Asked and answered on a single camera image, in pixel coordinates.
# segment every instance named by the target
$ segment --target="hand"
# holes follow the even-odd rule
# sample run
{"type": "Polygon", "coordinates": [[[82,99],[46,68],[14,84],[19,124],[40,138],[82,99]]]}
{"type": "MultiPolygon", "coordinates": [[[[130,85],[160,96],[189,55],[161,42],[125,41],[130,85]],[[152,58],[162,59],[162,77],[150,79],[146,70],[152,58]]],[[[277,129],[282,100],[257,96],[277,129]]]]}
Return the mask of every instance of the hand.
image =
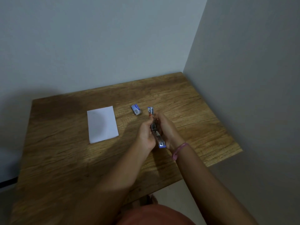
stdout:
{"type": "Polygon", "coordinates": [[[167,149],[176,149],[185,142],[178,133],[174,123],[163,113],[156,113],[154,118],[158,120],[158,132],[163,137],[167,149]]]}
{"type": "Polygon", "coordinates": [[[141,150],[145,151],[148,154],[156,145],[156,140],[150,129],[152,123],[153,117],[151,115],[149,116],[148,121],[145,121],[141,124],[139,131],[137,132],[137,138],[135,140],[135,144],[137,144],[138,147],[141,148],[141,150]]]}

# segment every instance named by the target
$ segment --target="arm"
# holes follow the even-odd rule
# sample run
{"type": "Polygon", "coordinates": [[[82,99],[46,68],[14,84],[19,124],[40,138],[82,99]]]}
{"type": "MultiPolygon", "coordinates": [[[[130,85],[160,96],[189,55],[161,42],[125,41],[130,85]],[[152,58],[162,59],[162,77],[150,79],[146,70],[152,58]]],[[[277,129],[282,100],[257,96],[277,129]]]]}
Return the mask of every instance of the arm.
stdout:
{"type": "Polygon", "coordinates": [[[140,168],[155,147],[150,131],[153,118],[142,123],[135,142],[88,195],[77,203],[61,224],[111,224],[117,216],[140,168]]]}
{"type": "MultiPolygon", "coordinates": [[[[160,131],[170,150],[185,142],[163,113],[155,118],[159,120],[160,131]]],[[[176,163],[207,224],[257,224],[235,196],[212,175],[193,148],[182,148],[176,163]]]]}

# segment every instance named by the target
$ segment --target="wooden table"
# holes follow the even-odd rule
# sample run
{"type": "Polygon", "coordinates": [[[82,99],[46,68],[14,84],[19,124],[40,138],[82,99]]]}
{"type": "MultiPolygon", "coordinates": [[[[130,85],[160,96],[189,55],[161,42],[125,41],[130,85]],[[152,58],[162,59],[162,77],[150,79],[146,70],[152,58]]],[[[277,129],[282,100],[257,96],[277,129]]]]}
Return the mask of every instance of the wooden table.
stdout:
{"type": "MultiPolygon", "coordinates": [[[[11,223],[57,224],[127,150],[148,119],[148,106],[175,123],[207,166],[242,151],[181,72],[36,99],[11,223]],[[135,103],[143,114],[133,114],[130,106],[135,103]],[[90,144],[87,111],[107,106],[113,106],[119,136],[90,144]]],[[[126,203],[181,179],[170,153],[154,150],[126,203]]]]}

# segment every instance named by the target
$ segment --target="forearm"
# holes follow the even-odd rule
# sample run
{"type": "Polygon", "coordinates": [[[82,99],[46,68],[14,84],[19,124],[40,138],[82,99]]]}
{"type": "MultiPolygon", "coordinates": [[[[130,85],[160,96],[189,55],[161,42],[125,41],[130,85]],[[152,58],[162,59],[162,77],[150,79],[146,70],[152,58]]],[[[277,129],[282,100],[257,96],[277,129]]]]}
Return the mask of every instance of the forearm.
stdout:
{"type": "Polygon", "coordinates": [[[88,195],[75,206],[64,224],[111,224],[147,155],[134,143],[88,195]]]}
{"type": "MultiPolygon", "coordinates": [[[[182,138],[177,137],[176,147],[180,141],[182,138]]],[[[257,224],[244,206],[212,175],[193,148],[182,148],[176,162],[207,224],[257,224]]]]}

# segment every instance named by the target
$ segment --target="person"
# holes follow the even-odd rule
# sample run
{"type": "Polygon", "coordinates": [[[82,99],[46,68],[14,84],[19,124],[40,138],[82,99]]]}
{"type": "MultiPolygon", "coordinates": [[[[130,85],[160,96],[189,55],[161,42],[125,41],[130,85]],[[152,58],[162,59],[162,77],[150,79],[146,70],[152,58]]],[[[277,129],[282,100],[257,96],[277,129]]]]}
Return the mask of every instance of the person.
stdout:
{"type": "Polygon", "coordinates": [[[146,205],[116,216],[135,182],[143,162],[156,145],[150,125],[158,121],[166,146],[177,153],[176,163],[207,224],[257,224],[235,196],[208,170],[193,148],[185,143],[163,113],[142,123],[128,151],[100,182],[66,215],[61,224],[194,224],[183,214],[163,205],[146,205]]]}

